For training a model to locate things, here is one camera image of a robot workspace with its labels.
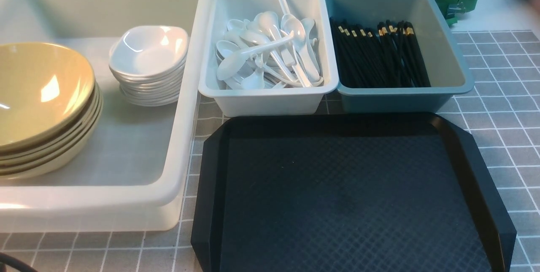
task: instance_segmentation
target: plastic container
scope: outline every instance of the plastic container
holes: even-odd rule
[[[0,182],[0,232],[166,230],[177,222],[197,118],[201,49],[211,0],[0,0],[0,43],[45,41],[92,64],[104,110],[67,166]],[[124,101],[108,51],[141,25],[180,26],[191,36],[178,104]]]
[[[328,15],[336,20],[367,27],[387,19],[411,22],[432,85],[362,89],[339,84],[345,112],[436,112],[453,95],[474,87],[473,75],[434,0],[326,0],[326,4]]]
[[[216,42],[222,40],[230,19],[249,19],[263,11],[274,11],[281,20],[283,15],[278,0],[213,0],[209,28],[201,68],[199,91],[214,98],[229,117],[243,115],[295,115],[313,114],[324,94],[338,86],[332,32],[324,0],[287,0],[291,13],[299,19],[313,18],[316,22],[310,36],[317,37],[315,48],[319,58],[324,84],[313,88],[227,90],[216,77]]]

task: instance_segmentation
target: stack of bowls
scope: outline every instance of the stack of bowls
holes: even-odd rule
[[[124,99],[155,107],[178,100],[189,37],[183,28],[138,26],[110,51],[109,68]]]
[[[0,178],[64,166],[102,114],[91,65],[76,51],[49,43],[2,45],[0,64]]]

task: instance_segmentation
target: white plastic bin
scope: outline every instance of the white plastic bin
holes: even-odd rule
[[[178,221],[196,116],[211,0],[0,0],[0,43],[78,50],[104,95],[95,133],[67,166],[0,182],[0,232],[166,230]],[[133,26],[191,35],[177,105],[144,108],[119,94],[108,51]]]
[[[324,77],[324,84],[313,88],[227,90],[216,77],[216,42],[222,40],[230,19],[249,19],[263,11],[283,15],[278,0],[213,0],[201,67],[199,91],[214,98],[229,117],[245,115],[297,115],[313,114],[324,96],[332,92],[339,82],[332,32],[325,0],[287,0],[291,13],[299,19],[313,18],[316,22],[311,32],[319,40],[316,53]]]

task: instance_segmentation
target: spoon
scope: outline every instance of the spoon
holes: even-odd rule
[[[255,72],[246,77],[240,83],[243,89],[262,89],[265,88],[265,77],[262,68],[256,68]]]
[[[252,56],[256,54],[263,53],[264,51],[271,51],[289,43],[294,38],[293,33],[281,38],[280,40],[274,40],[270,43],[265,43],[257,45],[254,47],[243,48],[239,51],[233,52],[231,55],[226,57],[218,66],[217,77],[219,80],[225,80],[234,76],[240,68],[245,64],[245,62]]]
[[[277,78],[279,81],[281,81],[283,83],[289,84],[289,85],[291,85],[293,87],[303,87],[302,83],[298,82],[298,80],[295,80],[295,81],[287,80],[287,78],[285,78],[285,77],[281,76],[280,74],[278,74],[278,72],[276,72],[274,69],[272,69],[268,65],[264,65],[264,66],[262,66],[262,68],[264,68],[265,72],[268,73],[270,76],[272,76],[274,78]],[[315,86],[315,87],[320,86],[320,84],[323,81],[324,81],[324,79],[321,77],[317,82],[313,82],[313,86]]]
[[[246,24],[238,19],[231,19],[227,22],[227,30],[244,30]]]
[[[218,41],[218,43],[216,43],[216,48],[217,48],[216,57],[218,58],[220,62],[223,61],[224,56],[227,57],[228,55],[232,54],[234,51],[238,51],[240,49],[236,44],[229,41],[224,41],[224,40]],[[278,72],[276,72],[272,67],[264,63],[262,65],[261,64],[259,65],[254,64],[253,66],[262,67],[265,72],[270,74],[272,77],[277,78],[279,81],[285,82],[286,84],[290,84],[291,86],[294,86],[294,87],[302,87],[301,83],[296,82],[296,80],[293,82],[291,80],[288,80],[287,78],[284,78],[282,75],[278,74]],[[238,88],[240,87],[238,81],[241,82],[243,78],[247,78],[251,74],[253,74],[253,73],[249,73],[249,72],[252,72],[251,70],[245,70],[246,68],[247,66],[243,66],[236,75],[234,75],[232,78],[229,78],[229,79],[235,80],[236,84],[238,84]]]
[[[308,76],[305,74],[303,67],[300,65],[298,61],[297,49],[295,49],[294,46],[293,46],[293,54],[294,54],[294,60],[295,60],[295,64],[293,65],[294,73],[298,76],[300,83],[302,84],[303,87],[312,87],[313,84],[309,80]]]
[[[296,51],[298,51],[300,58],[302,59],[305,73],[307,74],[309,80],[312,82],[318,81],[321,76],[313,64],[311,57],[309,56],[307,42],[305,39],[305,29],[303,28],[302,22],[300,22],[300,20],[298,20],[296,17],[290,17],[283,22],[283,27],[285,32],[294,35],[294,39],[292,41],[293,47]]]
[[[238,51],[239,49],[240,48],[236,44],[230,41],[220,40],[216,43],[216,57],[222,62],[224,58],[230,56],[234,51]],[[243,65],[240,70],[238,70],[237,74],[231,78],[225,79],[224,82],[231,87],[231,89],[241,89],[241,81],[251,74],[253,74],[253,70],[251,70],[248,65]]]
[[[257,24],[262,29],[264,35],[272,38],[274,40],[281,39],[281,34],[279,32],[279,19],[278,15],[273,11],[265,11],[257,15]],[[281,57],[286,66],[291,66],[294,64],[294,59],[286,46],[283,46],[280,49]]]
[[[263,45],[265,43],[270,42],[270,39],[268,39],[267,36],[265,36],[264,34],[261,34],[259,32],[253,32],[252,30],[244,30],[240,34],[240,37],[241,37],[241,39],[244,39],[247,42],[254,43],[256,45]],[[295,78],[293,77],[293,74],[291,73],[289,68],[287,68],[287,65],[283,62],[283,60],[279,56],[277,50],[274,49],[274,50],[270,51],[270,56],[272,56],[272,59],[274,59],[274,61],[276,62],[276,64],[280,68],[280,70],[282,70],[285,77],[287,77],[291,81],[295,80]]]
[[[247,25],[247,29],[248,30],[252,30],[253,32],[260,32],[263,34],[261,28],[259,27],[259,25],[257,24],[257,22],[249,22],[249,24]]]
[[[285,28],[283,27],[283,24],[289,19],[289,18],[296,18],[294,15],[292,14],[285,14],[283,15],[283,17],[281,17],[281,29],[284,30]]]
[[[287,35],[287,33],[286,33],[283,29],[280,30],[280,32],[281,32],[281,35],[282,35],[282,36],[286,36],[286,35]],[[308,42],[309,42],[309,44],[311,44],[312,48],[315,48],[315,46],[317,45],[317,41],[318,41],[317,38],[313,38],[313,39],[309,39]]]
[[[285,88],[287,86],[287,84],[283,81],[280,81],[278,83],[276,83],[276,85],[272,88]]]
[[[305,35],[307,36],[307,39],[309,39],[309,34],[311,33],[311,30],[315,26],[315,20],[311,18],[304,18],[300,22],[302,22],[302,26],[304,26],[305,29]],[[309,57],[311,57],[311,60],[313,61],[313,64],[315,65],[317,72],[321,74],[321,68],[319,67],[319,63],[317,62],[317,57],[315,55],[315,52],[313,51],[313,45],[311,44],[311,41],[309,41],[309,45],[307,46],[307,51],[309,53]]]
[[[225,33],[223,36],[224,40],[231,41],[232,43],[236,44],[240,48],[248,48],[247,44],[245,44],[242,39],[240,38],[240,32],[241,30],[229,30]]]
[[[278,0],[279,6],[281,6],[281,11],[283,11],[284,14],[290,14],[291,10],[289,9],[289,4],[287,3],[287,0]]]

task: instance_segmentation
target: blue bin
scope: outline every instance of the blue bin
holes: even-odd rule
[[[435,0],[326,0],[328,15],[366,27],[406,20],[426,63],[429,88],[348,88],[339,83],[347,113],[437,112],[453,95],[474,87],[474,78]]]

